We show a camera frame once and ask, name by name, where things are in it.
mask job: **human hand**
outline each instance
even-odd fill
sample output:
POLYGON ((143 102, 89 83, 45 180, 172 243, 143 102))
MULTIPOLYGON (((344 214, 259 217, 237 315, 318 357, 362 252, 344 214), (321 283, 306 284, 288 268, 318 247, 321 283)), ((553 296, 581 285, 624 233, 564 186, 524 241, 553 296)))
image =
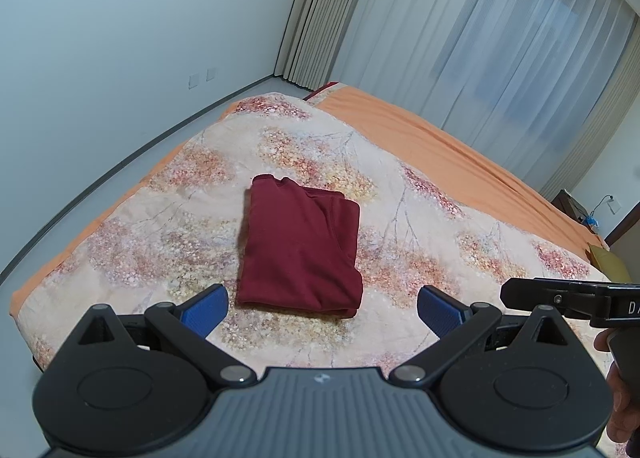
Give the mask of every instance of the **human hand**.
MULTIPOLYGON (((594 348, 600 352, 608 352, 607 337, 615 330, 608 328, 600 332, 593 342, 594 348)), ((607 383, 613 392, 613 414, 607 424, 607 435, 617 443, 624 443, 633 432, 640 427, 640 409, 631 404, 631 394, 615 362, 612 362, 607 374, 607 383)))

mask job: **black handheld device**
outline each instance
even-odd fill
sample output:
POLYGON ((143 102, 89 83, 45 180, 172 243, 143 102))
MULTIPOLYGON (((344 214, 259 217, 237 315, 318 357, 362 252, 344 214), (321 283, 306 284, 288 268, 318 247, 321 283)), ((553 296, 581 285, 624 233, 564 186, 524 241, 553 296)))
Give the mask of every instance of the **black handheld device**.
POLYGON ((504 315, 423 287, 417 313, 440 339, 388 378, 271 367, 258 379, 205 339, 227 302, 213 285, 138 315, 90 307, 34 390, 47 458, 602 456, 612 396, 554 307, 504 315))
MULTIPOLYGON (((511 278, 502 286, 500 299, 517 310, 553 305, 565 317, 589 319, 596 328, 616 328, 607 343, 631 402, 640 406, 640 285, 511 278)), ((640 458, 640 429, 626 444, 626 453, 640 458)))

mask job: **beige curtain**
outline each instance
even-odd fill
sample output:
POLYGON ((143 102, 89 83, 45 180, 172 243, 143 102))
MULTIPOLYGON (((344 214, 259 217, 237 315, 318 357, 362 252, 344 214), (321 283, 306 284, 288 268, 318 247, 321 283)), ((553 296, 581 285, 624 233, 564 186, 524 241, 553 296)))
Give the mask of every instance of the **beige curtain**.
POLYGON ((357 0, 294 0, 276 76, 316 90, 325 84, 357 0))
POLYGON ((618 66, 580 134, 556 172, 540 190, 552 200, 561 189, 572 190, 589 171, 640 92, 640 27, 638 17, 618 66))

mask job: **floral bedspread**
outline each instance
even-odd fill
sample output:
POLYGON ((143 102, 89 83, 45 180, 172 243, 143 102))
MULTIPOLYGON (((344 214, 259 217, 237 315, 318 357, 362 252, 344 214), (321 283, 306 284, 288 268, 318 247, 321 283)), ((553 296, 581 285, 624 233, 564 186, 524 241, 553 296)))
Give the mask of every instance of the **floral bedspread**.
MULTIPOLYGON (((258 374, 268 365, 376 365, 386 374, 436 341, 416 313, 421 286, 501 305, 511 276, 606 281, 567 250, 450 199, 331 115, 271 93, 241 101, 188 141, 31 292, 16 321, 46 366, 94 303, 138 313, 223 283, 229 314, 208 339, 258 374), (248 190, 261 173, 360 204, 364 295, 354 318, 235 305, 248 190)), ((604 370, 594 331, 571 323, 604 370)))

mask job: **triangular cutout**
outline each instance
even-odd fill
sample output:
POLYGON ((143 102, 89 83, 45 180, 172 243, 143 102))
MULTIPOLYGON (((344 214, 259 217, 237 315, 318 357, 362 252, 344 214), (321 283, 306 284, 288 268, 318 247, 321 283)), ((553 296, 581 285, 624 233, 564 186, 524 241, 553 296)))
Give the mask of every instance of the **triangular cutout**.
POLYGON ((566 346, 567 344, 566 339, 552 317, 545 317, 542 319, 536 341, 539 343, 556 344, 559 346, 566 346))
POLYGON ((114 339, 113 333, 109 330, 104 317, 94 317, 91 324, 82 334, 79 344, 106 343, 114 339))

